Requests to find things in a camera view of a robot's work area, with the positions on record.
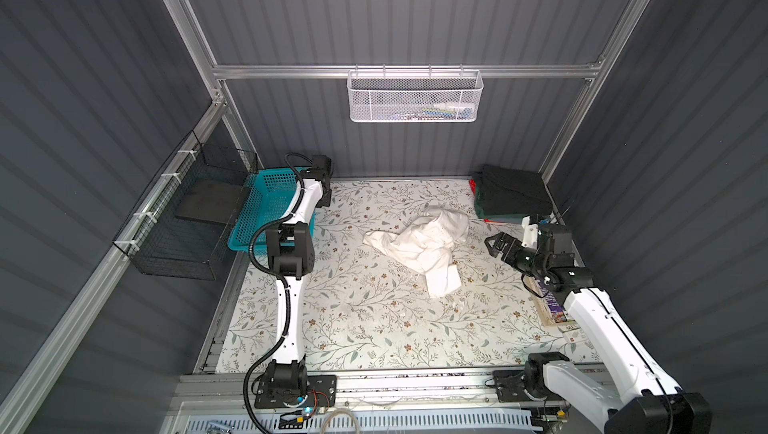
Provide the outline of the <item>purple printed book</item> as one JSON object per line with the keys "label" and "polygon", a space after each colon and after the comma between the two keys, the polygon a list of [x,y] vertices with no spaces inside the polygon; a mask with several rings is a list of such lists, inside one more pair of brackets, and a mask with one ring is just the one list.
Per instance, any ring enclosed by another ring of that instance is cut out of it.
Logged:
{"label": "purple printed book", "polygon": [[561,331],[578,328],[577,322],[568,316],[552,293],[548,293],[545,297],[534,296],[533,304],[544,327],[556,327]]}

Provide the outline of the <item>folded dark t shirt stack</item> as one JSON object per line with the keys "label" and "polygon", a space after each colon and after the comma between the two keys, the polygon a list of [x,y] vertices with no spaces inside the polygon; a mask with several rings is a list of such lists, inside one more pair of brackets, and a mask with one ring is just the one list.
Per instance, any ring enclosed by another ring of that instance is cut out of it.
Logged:
{"label": "folded dark t shirt stack", "polygon": [[553,203],[541,174],[485,164],[473,173],[470,187],[478,218],[519,223],[524,217],[547,217]]}

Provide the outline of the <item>white mesh wall basket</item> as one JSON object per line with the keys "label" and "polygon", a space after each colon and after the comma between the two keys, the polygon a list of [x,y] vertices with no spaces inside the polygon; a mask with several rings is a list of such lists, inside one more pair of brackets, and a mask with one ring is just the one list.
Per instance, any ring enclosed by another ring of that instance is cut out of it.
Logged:
{"label": "white mesh wall basket", "polygon": [[[484,80],[471,77],[353,77],[346,81],[350,119],[356,123],[472,123],[477,119]],[[477,105],[472,121],[397,121],[387,118],[395,108],[465,102]]]}

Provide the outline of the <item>white t shirt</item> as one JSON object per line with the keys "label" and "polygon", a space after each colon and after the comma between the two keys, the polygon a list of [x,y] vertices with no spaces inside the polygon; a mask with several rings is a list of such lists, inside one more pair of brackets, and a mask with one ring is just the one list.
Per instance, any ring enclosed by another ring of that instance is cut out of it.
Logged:
{"label": "white t shirt", "polygon": [[369,231],[363,243],[423,275],[429,296],[440,298],[461,287],[452,252],[466,242],[469,225],[463,212],[430,206],[400,233]]}

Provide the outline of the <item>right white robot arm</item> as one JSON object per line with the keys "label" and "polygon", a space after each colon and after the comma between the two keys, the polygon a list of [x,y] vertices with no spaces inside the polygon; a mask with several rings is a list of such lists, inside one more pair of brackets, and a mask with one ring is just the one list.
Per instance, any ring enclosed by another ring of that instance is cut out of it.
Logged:
{"label": "right white robot arm", "polygon": [[525,396],[546,404],[557,396],[603,433],[708,433],[713,411],[699,393],[683,390],[624,322],[610,295],[595,286],[587,267],[575,263],[570,230],[534,224],[522,239],[503,232],[484,241],[488,253],[532,279],[575,320],[597,351],[614,386],[584,374],[560,352],[532,353],[519,370],[497,370],[493,387],[501,402]]}

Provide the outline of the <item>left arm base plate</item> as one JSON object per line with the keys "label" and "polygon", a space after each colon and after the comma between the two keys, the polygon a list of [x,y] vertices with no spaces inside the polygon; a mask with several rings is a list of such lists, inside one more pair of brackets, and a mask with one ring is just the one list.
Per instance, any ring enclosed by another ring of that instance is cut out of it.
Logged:
{"label": "left arm base plate", "polygon": [[335,375],[314,375],[306,379],[278,382],[259,375],[250,384],[257,409],[333,407],[338,378]]}

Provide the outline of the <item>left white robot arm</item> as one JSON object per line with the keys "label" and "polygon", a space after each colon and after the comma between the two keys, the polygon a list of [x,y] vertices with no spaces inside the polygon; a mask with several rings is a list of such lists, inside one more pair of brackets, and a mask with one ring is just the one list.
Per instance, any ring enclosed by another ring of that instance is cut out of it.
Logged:
{"label": "left white robot arm", "polygon": [[314,155],[310,165],[292,171],[294,194],[285,212],[275,224],[266,228],[268,268],[276,276],[278,293],[277,347],[271,363],[279,368],[299,370],[305,360],[303,346],[304,278],[314,269],[315,250],[310,223],[316,208],[330,205],[332,161],[325,155]]}

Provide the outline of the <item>teal plastic laundry basket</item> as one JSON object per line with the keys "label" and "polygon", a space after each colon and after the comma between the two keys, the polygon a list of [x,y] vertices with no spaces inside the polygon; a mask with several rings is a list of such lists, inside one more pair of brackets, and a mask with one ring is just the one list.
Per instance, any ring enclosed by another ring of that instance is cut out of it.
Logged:
{"label": "teal plastic laundry basket", "polygon": [[275,168],[250,174],[244,186],[250,192],[228,238],[229,249],[236,252],[248,249],[259,227],[285,215],[297,181],[289,168]]}

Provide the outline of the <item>aluminium frame rail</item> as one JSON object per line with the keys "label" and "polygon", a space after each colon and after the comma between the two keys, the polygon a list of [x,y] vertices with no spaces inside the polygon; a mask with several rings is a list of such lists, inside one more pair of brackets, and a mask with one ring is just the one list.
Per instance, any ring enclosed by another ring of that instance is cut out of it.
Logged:
{"label": "aluminium frame rail", "polygon": [[435,78],[471,77],[488,79],[594,79],[599,64],[537,65],[215,65],[218,80],[245,79],[345,79],[353,77]]}

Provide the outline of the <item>items in mesh basket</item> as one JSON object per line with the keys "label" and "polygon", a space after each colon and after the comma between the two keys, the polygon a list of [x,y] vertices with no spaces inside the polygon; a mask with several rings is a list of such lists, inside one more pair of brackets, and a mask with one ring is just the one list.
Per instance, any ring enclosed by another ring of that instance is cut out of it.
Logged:
{"label": "items in mesh basket", "polygon": [[395,108],[387,115],[397,121],[469,121],[476,118],[477,105],[465,102],[445,102],[431,105]]}

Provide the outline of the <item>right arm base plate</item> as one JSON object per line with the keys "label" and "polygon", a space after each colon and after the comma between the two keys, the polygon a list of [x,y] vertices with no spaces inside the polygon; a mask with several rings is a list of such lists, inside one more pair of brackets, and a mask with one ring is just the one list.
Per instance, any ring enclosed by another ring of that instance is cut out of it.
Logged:
{"label": "right arm base plate", "polygon": [[531,374],[525,369],[494,370],[491,387],[502,403],[562,402],[563,398],[550,391],[544,384],[543,376]]}

